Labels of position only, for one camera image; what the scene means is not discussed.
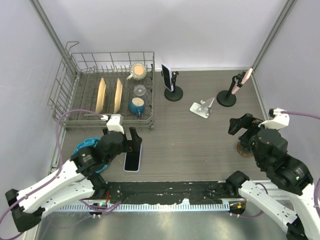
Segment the wooden base phone stand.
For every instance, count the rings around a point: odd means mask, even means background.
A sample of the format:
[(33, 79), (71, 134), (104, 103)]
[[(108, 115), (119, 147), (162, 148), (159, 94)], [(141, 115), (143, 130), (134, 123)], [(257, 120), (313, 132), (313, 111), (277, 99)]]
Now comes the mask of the wooden base phone stand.
[(252, 158), (254, 156), (250, 147), (244, 147), (239, 141), (236, 145), (237, 152), (244, 158)]

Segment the lavender case phone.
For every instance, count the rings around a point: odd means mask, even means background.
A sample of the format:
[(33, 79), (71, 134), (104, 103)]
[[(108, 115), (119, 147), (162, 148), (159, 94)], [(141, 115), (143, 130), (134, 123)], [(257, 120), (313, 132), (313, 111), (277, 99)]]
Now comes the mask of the lavender case phone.
[(142, 146), (137, 151), (130, 151), (125, 154), (123, 170), (136, 173), (140, 170)]

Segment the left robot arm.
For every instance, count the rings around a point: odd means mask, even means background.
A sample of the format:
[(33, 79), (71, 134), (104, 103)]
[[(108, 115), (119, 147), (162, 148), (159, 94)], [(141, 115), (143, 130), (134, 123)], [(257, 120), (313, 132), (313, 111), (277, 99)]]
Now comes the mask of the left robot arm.
[(14, 224), (23, 233), (54, 210), (74, 201), (102, 199), (108, 185), (100, 172), (122, 153), (139, 153), (142, 138), (130, 127), (131, 139), (120, 131), (103, 130), (101, 138), (81, 142), (59, 169), (23, 190), (5, 193)]

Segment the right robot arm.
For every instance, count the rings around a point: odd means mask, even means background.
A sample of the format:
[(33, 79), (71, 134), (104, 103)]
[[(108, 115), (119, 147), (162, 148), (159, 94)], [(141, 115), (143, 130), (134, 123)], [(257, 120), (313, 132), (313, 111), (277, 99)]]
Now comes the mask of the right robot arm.
[(288, 141), (280, 129), (289, 125), (294, 112), (271, 109), (270, 118), (261, 120), (250, 113), (229, 120), (228, 134), (240, 129), (245, 133), (239, 143), (253, 154), (255, 164), (277, 189), (284, 192), (293, 206), (286, 208), (272, 196), (260, 190), (243, 172), (237, 170), (226, 179), (226, 193), (233, 198), (245, 198), (267, 214), (286, 233), (288, 240), (318, 240), (320, 238), (320, 183), (315, 182), (307, 165), (288, 154)]

